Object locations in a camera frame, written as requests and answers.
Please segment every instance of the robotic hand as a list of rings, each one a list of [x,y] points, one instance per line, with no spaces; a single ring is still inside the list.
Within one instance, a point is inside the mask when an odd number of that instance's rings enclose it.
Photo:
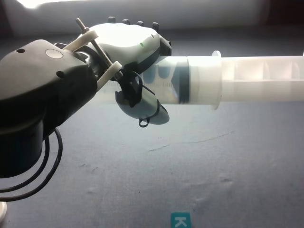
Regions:
[[[55,132],[59,142],[55,164],[41,185],[23,195],[0,197],[0,201],[24,199],[48,183],[62,154],[56,127],[109,80],[120,85],[121,91],[115,93],[119,107],[139,119],[141,127],[169,121],[166,109],[143,85],[139,74],[159,56],[171,55],[170,43],[158,34],[157,23],[145,28],[140,21],[130,25],[129,20],[117,24],[113,20],[89,29],[77,19],[82,35],[72,43],[53,45],[36,40],[0,61],[0,178],[30,169],[41,155],[43,141],[46,144],[39,170],[24,183],[0,189],[0,193],[20,189],[36,179],[48,161],[48,136]]]

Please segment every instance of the screw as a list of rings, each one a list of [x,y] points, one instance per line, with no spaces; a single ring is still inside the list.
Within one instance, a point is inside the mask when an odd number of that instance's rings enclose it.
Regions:
[[[81,28],[81,32],[82,34],[85,34],[86,32],[90,31],[90,29],[88,27],[86,27],[84,25],[84,23],[81,21],[81,19],[77,18],[76,19],[76,23],[77,25]],[[93,39],[91,40],[91,44],[93,45],[93,47],[96,49],[96,51],[98,52],[99,56],[101,57],[101,59],[105,62],[105,64],[107,65],[107,67],[112,66],[112,62],[111,60],[108,58],[108,56],[105,54],[105,52],[101,49],[101,47],[96,43],[96,41]],[[114,78],[116,80],[118,80],[119,78],[121,78],[123,76],[121,71],[118,71],[115,75]]]

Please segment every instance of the white wall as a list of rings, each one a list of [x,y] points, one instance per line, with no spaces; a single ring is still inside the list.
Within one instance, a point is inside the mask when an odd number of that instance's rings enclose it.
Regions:
[[[54,2],[27,9],[16,0],[3,0],[16,36],[78,33],[76,18],[87,26],[116,21],[144,21],[161,29],[257,25],[265,21],[268,0],[87,0]]]

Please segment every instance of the screw hole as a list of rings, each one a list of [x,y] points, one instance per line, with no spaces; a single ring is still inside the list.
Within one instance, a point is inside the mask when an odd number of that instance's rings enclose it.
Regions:
[[[21,48],[21,49],[18,49],[17,52],[18,52],[18,53],[24,53],[25,50]]]
[[[63,73],[62,71],[57,71],[56,75],[60,78],[64,78],[65,77],[65,73]]]

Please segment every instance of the translucent plastic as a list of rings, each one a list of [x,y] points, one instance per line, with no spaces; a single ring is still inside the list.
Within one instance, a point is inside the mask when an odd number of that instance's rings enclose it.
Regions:
[[[163,104],[220,101],[304,101],[304,57],[160,57],[142,75]],[[114,101],[116,82],[96,95]]]

